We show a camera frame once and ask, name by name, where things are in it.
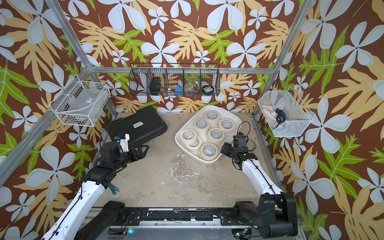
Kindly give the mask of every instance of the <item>black carrying case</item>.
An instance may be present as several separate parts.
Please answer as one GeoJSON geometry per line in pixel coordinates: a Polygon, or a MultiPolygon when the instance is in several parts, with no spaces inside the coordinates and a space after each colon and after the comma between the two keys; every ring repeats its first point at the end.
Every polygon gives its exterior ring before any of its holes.
{"type": "Polygon", "coordinates": [[[126,118],[118,118],[106,128],[111,140],[114,137],[125,139],[129,134],[129,149],[142,145],[167,131],[167,125],[151,107],[139,109],[137,113],[126,118]]]}

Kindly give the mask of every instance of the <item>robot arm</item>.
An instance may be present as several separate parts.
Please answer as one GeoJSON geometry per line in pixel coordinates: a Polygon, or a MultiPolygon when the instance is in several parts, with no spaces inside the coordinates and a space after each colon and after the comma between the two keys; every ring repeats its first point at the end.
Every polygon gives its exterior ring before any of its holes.
{"type": "MultiPolygon", "coordinates": [[[[137,156],[140,156],[137,154],[141,151],[140,146],[139,150],[128,151],[128,140],[129,135],[126,134],[126,139],[118,139],[118,142],[107,142],[100,148],[100,164],[87,172],[79,192],[54,226],[44,234],[42,240],[83,240],[81,236],[76,234],[93,204],[107,189],[116,173],[124,169],[128,163],[137,160],[137,156]]],[[[115,222],[116,217],[119,215],[113,216],[110,222],[115,222]]],[[[98,232],[100,229],[102,232],[105,228],[98,227],[94,231],[98,232]]]]}
{"type": "Polygon", "coordinates": [[[225,142],[221,153],[232,158],[233,164],[237,164],[238,170],[247,175],[260,196],[258,206],[253,202],[236,202],[234,209],[238,223],[257,225],[263,238],[296,236],[298,224],[295,198],[277,187],[257,157],[248,152],[247,136],[239,132],[233,136],[233,146],[225,142]]]}

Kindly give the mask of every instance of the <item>concrete floor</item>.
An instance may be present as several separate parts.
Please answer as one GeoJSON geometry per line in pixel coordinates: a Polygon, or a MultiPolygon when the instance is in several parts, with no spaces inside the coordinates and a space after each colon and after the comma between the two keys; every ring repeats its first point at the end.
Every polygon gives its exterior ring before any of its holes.
{"type": "MultiPolygon", "coordinates": [[[[128,115],[120,113],[118,117],[128,115]]],[[[106,189],[94,207],[102,207],[110,200],[123,202],[126,207],[232,207],[236,201],[246,200],[258,204],[259,197],[251,181],[233,167],[229,157],[223,155],[217,162],[204,165],[177,146],[175,134],[193,114],[160,116],[168,126],[167,132],[146,143],[147,156],[128,164],[113,179],[120,192],[113,195],[106,189]]],[[[237,116],[252,124],[249,114],[237,116]]],[[[240,132],[247,133],[248,129],[245,123],[240,132]]],[[[253,152],[269,174],[253,128],[249,138],[256,143],[253,152]]]]}

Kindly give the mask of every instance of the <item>masking tape roll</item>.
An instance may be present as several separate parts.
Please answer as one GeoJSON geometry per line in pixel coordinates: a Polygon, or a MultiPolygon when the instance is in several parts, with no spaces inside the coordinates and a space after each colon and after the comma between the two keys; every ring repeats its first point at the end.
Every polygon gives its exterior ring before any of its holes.
{"type": "Polygon", "coordinates": [[[225,134],[233,134],[236,128],[235,122],[229,118],[220,119],[218,122],[218,127],[222,129],[225,134]]]}
{"type": "Polygon", "coordinates": [[[199,157],[205,161],[214,160],[218,154],[216,145],[210,142],[204,143],[199,149],[199,157]]]}
{"type": "Polygon", "coordinates": [[[211,128],[207,133],[207,142],[211,142],[216,146],[220,146],[225,138],[225,133],[218,127],[211,128]]]}
{"type": "Polygon", "coordinates": [[[211,127],[217,127],[220,114],[214,110],[208,110],[204,113],[204,118],[208,120],[211,127]]]}
{"type": "Polygon", "coordinates": [[[202,144],[203,144],[203,141],[201,141],[201,138],[197,137],[196,142],[190,145],[187,144],[185,147],[190,153],[197,155],[199,152],[199,148],[201,147],[202,144]]]}
{"type": "Polygon", "coordinates": [[[196,142],[197,132],[193,129],[186,129],[180,133],[180,141],[185,144],[193,144],[196,142]]]}
{"type": "Polygon", "coordinates": [[[199,136],[204,136],[207,134],[210,127],[209,121],[205,118],[198,118],[193,123],[193,128],[199,136]]]}

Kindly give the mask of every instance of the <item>white wire basket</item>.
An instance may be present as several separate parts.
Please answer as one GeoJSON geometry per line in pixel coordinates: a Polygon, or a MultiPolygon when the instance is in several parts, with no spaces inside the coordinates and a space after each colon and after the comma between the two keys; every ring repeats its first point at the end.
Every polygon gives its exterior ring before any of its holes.
{"type": "Polygon", "coordinates": [[[94,127],[101,111],[110,98],[107,84],[78,81],[53,110],[61,123],[94,127]]]}
{"type": "Polygon", "coordinates": [[[289,91],[268,91],[258,100],[259,107],[275,137],[299,137],[316,117],[296,92],[294,95],[289,91]],[[262,105],[272,106],[274,111],[283,110],[286,120],[276,125],[266,117],[268,113],[262,105]]]}

